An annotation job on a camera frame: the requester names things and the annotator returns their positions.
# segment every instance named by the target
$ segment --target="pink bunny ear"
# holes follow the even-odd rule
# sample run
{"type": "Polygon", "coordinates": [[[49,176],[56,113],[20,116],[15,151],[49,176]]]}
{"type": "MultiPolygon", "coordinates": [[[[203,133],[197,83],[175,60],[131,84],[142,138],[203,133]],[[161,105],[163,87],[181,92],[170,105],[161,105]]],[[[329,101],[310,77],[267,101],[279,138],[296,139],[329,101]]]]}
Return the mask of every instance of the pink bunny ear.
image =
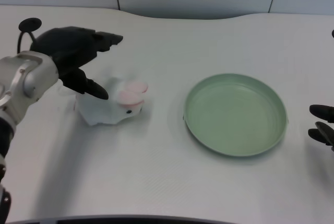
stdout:
{"type": "Polygon", "coordinates": [[[144,100],[131,91],[120,91],[117,96],[117,103],[125,106],[134,106],[143,103],[144,100]]]}
{"type": "Polygon", "coordinates": [[[129,90],[129,91],[132,91],[132,92],[144,93],[144,92],[147,91],[148,85],[145,82],[132,81],[132,82],[129,82],[128,84],[126,84],[125,89],[129,90]]]}

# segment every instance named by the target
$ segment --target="table surface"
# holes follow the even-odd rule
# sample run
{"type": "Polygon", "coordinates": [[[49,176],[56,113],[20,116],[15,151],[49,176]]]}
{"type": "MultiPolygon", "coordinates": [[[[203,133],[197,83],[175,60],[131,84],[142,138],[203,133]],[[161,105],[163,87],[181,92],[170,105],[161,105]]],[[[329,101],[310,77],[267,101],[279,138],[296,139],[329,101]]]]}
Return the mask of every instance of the table surface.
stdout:
{"type": "MultiPolygon", "coordinates": [[[[95,8],[0,6],[1,56],[14,55],[18,24],[42,32],[77,26],[124,36],[84,66],[149,84],[143,112],[88,127],[60,82],[31,106],[6,157],[8,221],[106,214],[183,216],[234,223],[334,221],[334,153],[310,139],[311,104],[334,105],[334,16],[256,14],[224,20],[140,17],[95,8]],[[252,158],[216,154],[186,130],[183,102],[213,74],[262,80],[282,98],[285,140],[252,158]]],[[[21,49],[28,49],[28,37],[21,49]]]]}

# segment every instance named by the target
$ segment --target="plate rim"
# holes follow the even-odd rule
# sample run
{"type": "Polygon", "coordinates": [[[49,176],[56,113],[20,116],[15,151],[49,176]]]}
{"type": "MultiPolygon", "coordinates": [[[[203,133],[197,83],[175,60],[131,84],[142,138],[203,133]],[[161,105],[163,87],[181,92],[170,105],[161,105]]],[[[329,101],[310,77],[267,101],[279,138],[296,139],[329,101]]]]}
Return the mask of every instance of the plate rim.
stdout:
{"type": "Polygon", "coordinates": [[[214,74],[214,75],[211,75],[209,77],[206,77],[202,80],[200,80],[199,82],[197,82],[194,86],[192,86],[192,88],[189,90],[187,96],[186,96],[186,99],[184,101],[184,105],[183,105],[183,115],[184,115],[184,121],[186,123],[186,126],[187,128],[189,129],[189,131],[191,132],[191,134],[204,146],[206,146],[207,148],[209,148],[210,150],[213,150],[217,153],[220,153],[220,154],[223,154],[223,155],[227,155],[227,156],[233,156],[233,157],[249,157],[249,156],[254,156],[254,155],[259,155],[259,154],[262,154],[264,152],[267,152],[268,150],[270,150],[271,148],[273,148],[274,146],[276,146],[279,142],[281,142],[283,139],[284,139],[284,136],[285,136],[285,133],[287,131],[287,128],[288,128],[288,123],[289,123],[289,119],[288,119],[288,114],[287,114],[287,109],[284,105],[284,102],[283,100],[281,99],[281,97],[276,93],[275,90],[273,90],[270,86],[268,86],[266,83],[264,83],[263,81],[259,80],[259,79],[256,79],[254,77],[251,77],[251,76],[248,76],[248,75],[243,75],[243,74],[237,74],[237,73],[222,73],[222,74],[214,74]],[[278,99],[280,100],[280,102],[282,103],[283,105],[283,108],[284,108],[284,113],[285,113],[285,123],[284,123],[284,128],[280,134],[280,136],[277,138],[277,140],[271,145],[269,146],[267,149],[265,150],[262,150],[260,152],[254,152],[252,154],[246,154],[246,155],[234,155],[234,154],[229,154],[229,153],[225,153],[225,152],[221,152],[221,151],[218,151],[212,147],[209,147],[208,145],[206,145],[205,143],[203,143],[195,134],[194,132],[190,129],[190,126],[189,126],[189,123],[188,123],[188,119],[187,119],[187,114],[186,114],[186,108],[187,108],[187,102],[189,100],[189,97],[190,97],[190,94],[191,92],[203,81],[207,80],[207,79],[210,79],[210,78],[213,78],[213,77],[216,77],[216,76],[224,76],[224,75],[235,75],[235,76],[243,76],[243,77],[246,77],[246,78],[250,78],[250,79],[253,79],[257,82],[260,82],[262,84],[264,84],[266,87],[268,87],[270,90],[273,91],[273,93],[278,97],[278,99]]]}

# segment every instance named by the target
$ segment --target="green plate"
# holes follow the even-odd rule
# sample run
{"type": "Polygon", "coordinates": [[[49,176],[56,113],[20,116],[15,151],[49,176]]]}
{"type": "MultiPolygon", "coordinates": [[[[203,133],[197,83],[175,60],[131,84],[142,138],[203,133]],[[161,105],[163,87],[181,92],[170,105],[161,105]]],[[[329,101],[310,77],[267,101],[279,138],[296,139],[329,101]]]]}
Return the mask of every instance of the green plate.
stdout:
{"type": "Polygon", "coordinates": [[[205,146],[230,156],[252,156],[275,146],[288,124],[278,95],[257,79],[220,74],[189,93],[184,119],[205,146]]]}

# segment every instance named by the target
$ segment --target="white plush toy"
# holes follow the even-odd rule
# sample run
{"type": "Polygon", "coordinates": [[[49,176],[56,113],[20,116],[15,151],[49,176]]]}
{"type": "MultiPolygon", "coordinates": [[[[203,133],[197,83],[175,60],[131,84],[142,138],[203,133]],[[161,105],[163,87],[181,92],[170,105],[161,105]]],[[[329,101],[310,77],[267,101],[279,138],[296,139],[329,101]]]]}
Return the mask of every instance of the white plush toy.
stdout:
{"type": "Polygon", "coordinates": [[[146,83],[109,78],[99,84],[108,92],[108,100],[101,100],[87,93],[77,94],[76,97],[76,106],[89,125],[116,124],[141,111],[144,103],[142,93],[148,89],[146,83]]]}

